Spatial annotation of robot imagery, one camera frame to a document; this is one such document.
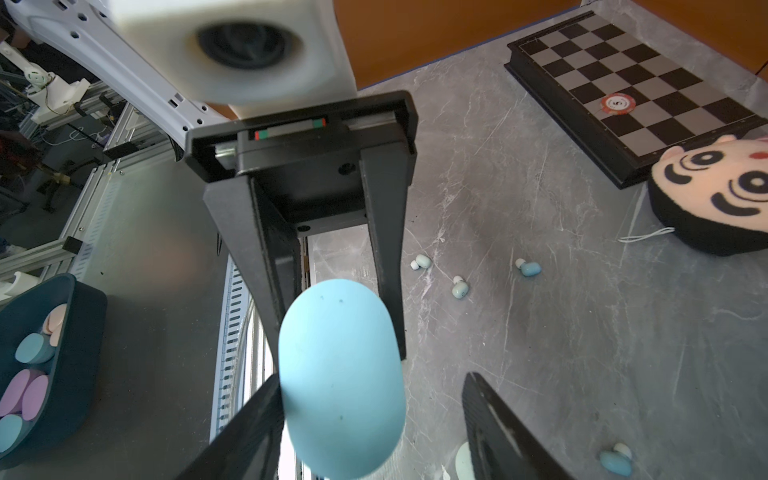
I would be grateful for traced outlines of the black folding chess board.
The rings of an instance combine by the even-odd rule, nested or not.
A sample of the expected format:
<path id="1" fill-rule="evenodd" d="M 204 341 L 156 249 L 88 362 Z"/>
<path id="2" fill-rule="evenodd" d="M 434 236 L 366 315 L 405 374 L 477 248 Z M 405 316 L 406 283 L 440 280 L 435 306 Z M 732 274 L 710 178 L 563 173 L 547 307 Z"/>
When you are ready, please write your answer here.
<path id="1" fill-rule="evenodd" d="M 698 76 L 589 11 L 508 45 L 506 70 L 619 189 L 644 182 L 661 154 L 766 125 Z M 615 92 L 636 108 L 607 115 Z"/>

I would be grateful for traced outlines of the red white poker chip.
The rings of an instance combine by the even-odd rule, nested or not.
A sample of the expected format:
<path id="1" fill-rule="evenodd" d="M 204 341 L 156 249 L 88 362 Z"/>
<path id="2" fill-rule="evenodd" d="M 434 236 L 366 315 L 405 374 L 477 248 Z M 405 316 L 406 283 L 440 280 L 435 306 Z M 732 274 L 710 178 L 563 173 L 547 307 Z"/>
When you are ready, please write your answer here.
<path id="1" fill-rule="evenodd" d="M 601 100 L 601 109 L 607 115 L 625 115 L 636 108 L 636 101 L 630 95 L 615 92 Z"/>

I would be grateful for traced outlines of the dark teal storage bin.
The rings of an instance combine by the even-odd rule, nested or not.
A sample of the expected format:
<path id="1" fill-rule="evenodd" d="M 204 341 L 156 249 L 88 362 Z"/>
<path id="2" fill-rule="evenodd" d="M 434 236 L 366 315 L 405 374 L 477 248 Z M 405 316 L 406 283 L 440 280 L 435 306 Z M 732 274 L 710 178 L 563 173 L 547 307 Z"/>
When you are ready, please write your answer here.
<path id="1" fill-rule="evenodd" d="M 43 360 L 24 362 L 16 351 L 31 334 L 42 334 L 49 314 L 66 310 L 58 344 L 51 353 L 40 347 Z M 25 419 L 21 412 L 18 433 L 1 434 L 1 468 L 14 468 L 64 443 L 84 423 L 95 390 L 107 296 L 72 274 L 61 274 L 33 287 L 1 308 L 1 389 L 24 369 L 39 371 L 47 379 L 37 413 Z"/>

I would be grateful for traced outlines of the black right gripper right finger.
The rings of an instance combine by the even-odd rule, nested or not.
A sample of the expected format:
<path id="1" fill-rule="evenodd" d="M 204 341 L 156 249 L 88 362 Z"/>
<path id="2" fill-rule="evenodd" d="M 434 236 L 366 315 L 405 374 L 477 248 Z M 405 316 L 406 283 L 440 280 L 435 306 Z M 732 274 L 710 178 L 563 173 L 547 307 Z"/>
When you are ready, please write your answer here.
<path id="1" fill-rule="evenodd" d="M 477 479 L 570 479 L 477 372 L 465 376 L 462 407 Z"/>

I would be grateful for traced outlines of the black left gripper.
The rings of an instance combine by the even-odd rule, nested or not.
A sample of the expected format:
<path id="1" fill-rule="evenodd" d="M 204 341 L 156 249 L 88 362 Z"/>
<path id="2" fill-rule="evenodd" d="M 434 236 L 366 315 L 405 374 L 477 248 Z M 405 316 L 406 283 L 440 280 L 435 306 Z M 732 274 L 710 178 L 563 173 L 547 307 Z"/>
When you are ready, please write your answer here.
<path id="1" fill-rule="evenodd" d="M 188 133 L 185 161 L 208 183 L 204 203 L 274 359 L 282 321 L 302 290 L 294 228 L 319 234 L 365 223 L 379 296 L 407 358 L 401 259 L 417 127 L 411 94 L 394 91 Z"/>

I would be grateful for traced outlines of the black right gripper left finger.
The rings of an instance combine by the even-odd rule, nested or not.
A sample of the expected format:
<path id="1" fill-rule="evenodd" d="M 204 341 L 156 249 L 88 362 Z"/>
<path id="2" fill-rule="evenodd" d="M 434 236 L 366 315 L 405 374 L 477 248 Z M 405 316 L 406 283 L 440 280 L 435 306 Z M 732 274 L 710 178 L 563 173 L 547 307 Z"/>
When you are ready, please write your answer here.
<path id="1" fill-rule="evenodd" d="M 279 376 L 271 375 L 180 479 L 275 479 L 285 425 Z"/>

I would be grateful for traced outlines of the light blue charging case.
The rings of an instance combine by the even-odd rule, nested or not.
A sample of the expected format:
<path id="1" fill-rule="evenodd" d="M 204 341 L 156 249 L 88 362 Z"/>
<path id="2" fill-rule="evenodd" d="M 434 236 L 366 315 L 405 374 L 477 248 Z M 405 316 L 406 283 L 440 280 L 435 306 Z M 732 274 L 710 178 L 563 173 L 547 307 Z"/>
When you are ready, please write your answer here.
<path id="1" fill-rule="evenodd" d="M 313 474 L 359 479 L 399 443 L 406 395 L 398 343 L 382 300 L 351 280 L 320 282 L 288 309 L 278 372 L 297 457 Z"/>

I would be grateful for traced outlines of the mint green charging case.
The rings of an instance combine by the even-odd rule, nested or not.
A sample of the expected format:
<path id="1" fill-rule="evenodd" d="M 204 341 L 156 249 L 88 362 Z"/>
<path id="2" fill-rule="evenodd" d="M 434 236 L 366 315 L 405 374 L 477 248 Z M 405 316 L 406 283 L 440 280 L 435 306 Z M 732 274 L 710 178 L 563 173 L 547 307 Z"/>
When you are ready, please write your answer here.
<path id="1" fill-rule="evenodd" d="M 458 449 L 454 460 L 458 480 L 475 480 L 472 465 L 471 452 L 468 442 L 464 442 Z"/>

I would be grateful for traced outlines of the blue white earbud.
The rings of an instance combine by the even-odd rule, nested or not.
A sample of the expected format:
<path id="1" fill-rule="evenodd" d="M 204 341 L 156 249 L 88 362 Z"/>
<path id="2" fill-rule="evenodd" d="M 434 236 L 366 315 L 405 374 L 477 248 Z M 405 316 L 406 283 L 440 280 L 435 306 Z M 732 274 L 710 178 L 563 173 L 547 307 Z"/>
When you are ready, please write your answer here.
<path id="1" fill-rule="evenodd" d="M 624 443 L 616 443 L 611 449 L 601 451 L 598 459 L 606 471 L 615 475 L 630 477 L 633 472 L 632 451 Z"/>
<path id="2" fill-rule="evenodd" d="M 542 272 L 542 267 L 539 263 L 529 262 L 522 258 L 518 258 L 515 261 L 515 266 L 524 277 L 534 277 Z"/>

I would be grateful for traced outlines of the pink plush doll head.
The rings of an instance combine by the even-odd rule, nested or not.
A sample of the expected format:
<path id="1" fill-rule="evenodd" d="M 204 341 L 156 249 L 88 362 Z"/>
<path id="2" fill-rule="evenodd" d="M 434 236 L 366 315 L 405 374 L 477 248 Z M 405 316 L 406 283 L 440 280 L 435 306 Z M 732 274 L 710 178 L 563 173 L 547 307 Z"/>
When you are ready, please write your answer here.
<path id="1" fill-rule="evenodd" d="M 685 245 L 727 257 L 767 248 L 767 138 L 719 137 L 693 150 L 674 146 L 646 182 L 662 228 L 626 236 L 633 243 L 673 234 Z"/>

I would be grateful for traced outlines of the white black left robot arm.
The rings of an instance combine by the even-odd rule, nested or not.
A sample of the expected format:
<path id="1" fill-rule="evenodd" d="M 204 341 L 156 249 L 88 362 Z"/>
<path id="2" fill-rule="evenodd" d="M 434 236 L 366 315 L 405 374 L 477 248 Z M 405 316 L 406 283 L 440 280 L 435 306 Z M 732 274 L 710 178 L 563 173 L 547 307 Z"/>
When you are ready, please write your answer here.
<path id="1" fill-rule="evenodd" d="M 303 287 L 300 242 L 367 227 L 397 345 L 418 116 L 360 96 L 329 1 L 11 1 L 12 18 L 94 73 L 184 151 L 275 344 Z"/>

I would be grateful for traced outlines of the mint white earbud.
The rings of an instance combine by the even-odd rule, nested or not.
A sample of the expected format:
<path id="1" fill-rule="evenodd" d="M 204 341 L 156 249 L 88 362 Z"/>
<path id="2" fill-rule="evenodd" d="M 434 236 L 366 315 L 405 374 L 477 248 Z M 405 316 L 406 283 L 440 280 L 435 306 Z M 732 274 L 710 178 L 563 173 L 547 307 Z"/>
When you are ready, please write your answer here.
<path id="1" fill-rule="evenodd" d="M 411 262 L 410 268 L 414 271 L 421 269 L 429 269 L 432 266 L 432 260 L 430 257 L 424 254 L 418 254 Z"/>
<path id="2" fill-rule="evenodd" d="M 452 295 L 456 299 L 465 298 L 470 290 L 468 282 L 461 276 L 455 276 L 452 280 Z"/>

